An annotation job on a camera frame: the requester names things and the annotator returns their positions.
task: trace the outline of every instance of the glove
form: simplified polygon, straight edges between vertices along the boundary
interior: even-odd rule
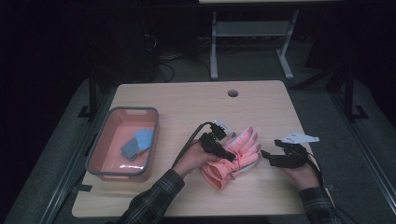
[[[239,136],[227,141],[223,147],[232,152],[236,159],[233,162],[226,159],[208,161],[201,168],[206,181],[215,189],[224,189],[231,179],[256,165],[261,157],[261,144],[255,143],[257,137],[253,128],[248,127]]]

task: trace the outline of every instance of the white tag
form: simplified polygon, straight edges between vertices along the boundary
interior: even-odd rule
[[[281,141],[283,143],[301,144],[301,143],[318,142],[319,138],[305,135],[303,133],[291,132],[291,134],[282,138]]]

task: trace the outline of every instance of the wooden table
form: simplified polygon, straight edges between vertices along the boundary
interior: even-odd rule
[[[238,91],[238,96],[230,97],[230,90]],[[134,196],[149,189],[171,167],[191,134],[206,121],[220,119],[237,133],[252,126],[259,134],[262,148],[271,154],[283,154],[274,145],[274,139],[291,131],[303,132],[280,81],[121,85],[111,107],[122,105],[153,106],[160,113],[151,177],[144,183],[103,181],[87,172],[83,184],[92,189],[78,193],[72,211],[75,217],[121,216]],[[208,131],[209,128],[203,128],[203,132]],[[312,152],[309,145],[304,146]],[[271,216],[304,212],[289,177],[270,166],[266,159],[237,176],[224,190],[209,186],[198,170],[188,175],[185,182],[166,216]]]

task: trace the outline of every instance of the sleeve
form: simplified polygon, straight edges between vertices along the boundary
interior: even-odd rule
[[[311,224],[340,224],[332,200],[324,188],[310,188],[300,191],[305,214]]]
[[[178,173],[168,170],[151,189],[132,199],[117,223],[160,223],[169,204],[184,185]]]

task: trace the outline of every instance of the person's left hand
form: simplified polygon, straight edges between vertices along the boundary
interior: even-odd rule
[[[200,168],[207,161],[219,161],[221,158],[204,152],[201,144],[193,141],[190,148],[184,153],[180,161],[173,168],[182,178],[191,173],[195,168]]]

